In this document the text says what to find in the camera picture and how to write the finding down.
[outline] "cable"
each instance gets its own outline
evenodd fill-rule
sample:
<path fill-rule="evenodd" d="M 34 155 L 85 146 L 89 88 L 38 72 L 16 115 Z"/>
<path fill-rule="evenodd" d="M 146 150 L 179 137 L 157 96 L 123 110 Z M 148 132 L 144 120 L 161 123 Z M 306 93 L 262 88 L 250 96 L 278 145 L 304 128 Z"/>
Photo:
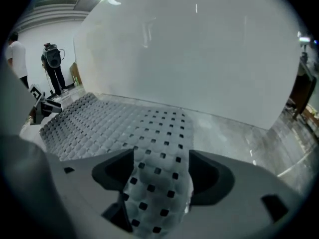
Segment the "cable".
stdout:
<path fill-rule="evenodd" d="M 49 84 L 49 88 L 50 88 L 51 92 L 53 92 L 53 90 L 51 89 L 50 83 L 49 83 L 48 72 L 46 70 L 45 70 L 45 75 L 46 75 L 46 79 L 47 79 L 48 84 Z"/>
<path fill-rule="evenodd" d="M 63 50 L 64 51 L 64 56 L 63 56 L 63 58 L 62 58 L 62 60 L 65 58 L 65 50 L 64 49 L 59 49 L 59 51 L 60 50 Z"/>

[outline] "gray textured pad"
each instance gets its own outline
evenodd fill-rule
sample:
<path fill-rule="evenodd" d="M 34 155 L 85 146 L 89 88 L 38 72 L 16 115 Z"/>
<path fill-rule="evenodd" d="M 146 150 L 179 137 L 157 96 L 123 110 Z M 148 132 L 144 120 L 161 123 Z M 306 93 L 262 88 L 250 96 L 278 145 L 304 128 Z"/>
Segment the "gray textured pad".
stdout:
<path fill-rule="evenodd" d="M 61 161 L 133 148 L 135 167 L 124 193 L 134 234 L 161 237 L 181 221 L 193 148 L 192 121 L 183 110 L 105 102 L 88 93 L 40 135 Z"/>

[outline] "black pants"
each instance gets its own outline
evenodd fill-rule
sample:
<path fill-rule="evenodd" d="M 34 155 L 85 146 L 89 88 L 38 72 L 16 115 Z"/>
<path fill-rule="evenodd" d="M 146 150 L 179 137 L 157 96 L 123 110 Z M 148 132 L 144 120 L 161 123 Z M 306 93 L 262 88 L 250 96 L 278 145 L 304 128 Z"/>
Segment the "black pants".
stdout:
<path fill-rule="evenodd" d="M 28 76 L 24 76 L 24 77 L 20 78 L 20 80 L 26 86 L 26 88 L 29 89 Z"/>
<path fill-rule="evenodd" d="M 47 70 L 47 72 L 48 72 L 48 75 L 50 76 L 55 93 L 57 95 L 60 95 L 61 90 L 59 87 L 59 83 L 60 83 L 60 86 L 63 90 L 66 89 L 64 77 L 63 77 L 62 72 L 61 72 L 61 67 L 59 66 L 58 68 L 49 68 Z"/>

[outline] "white curved panel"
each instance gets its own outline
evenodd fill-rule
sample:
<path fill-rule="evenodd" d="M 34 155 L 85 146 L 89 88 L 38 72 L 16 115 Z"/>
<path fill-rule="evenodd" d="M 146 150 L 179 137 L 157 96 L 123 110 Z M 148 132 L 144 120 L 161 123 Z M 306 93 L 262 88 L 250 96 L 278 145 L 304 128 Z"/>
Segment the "white curved panel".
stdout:
<path fill-rule="evenodd" d="M 297 32 L 280 0 L 104 0 L 74 44 L 86 91 L 268 129 L 297 74 Z"/>

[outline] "ceiling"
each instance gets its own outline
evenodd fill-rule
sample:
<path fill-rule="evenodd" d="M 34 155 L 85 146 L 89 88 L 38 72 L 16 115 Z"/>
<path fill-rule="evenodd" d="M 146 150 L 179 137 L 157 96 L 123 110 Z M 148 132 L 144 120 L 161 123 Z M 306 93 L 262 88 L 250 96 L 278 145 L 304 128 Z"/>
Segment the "ceiling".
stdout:
<path fill-rule="evenodd" d="M 99 0 L 32 0 L 15 25 L 23 32 L 33 27 L 62 21 L 84 20 Z"/>

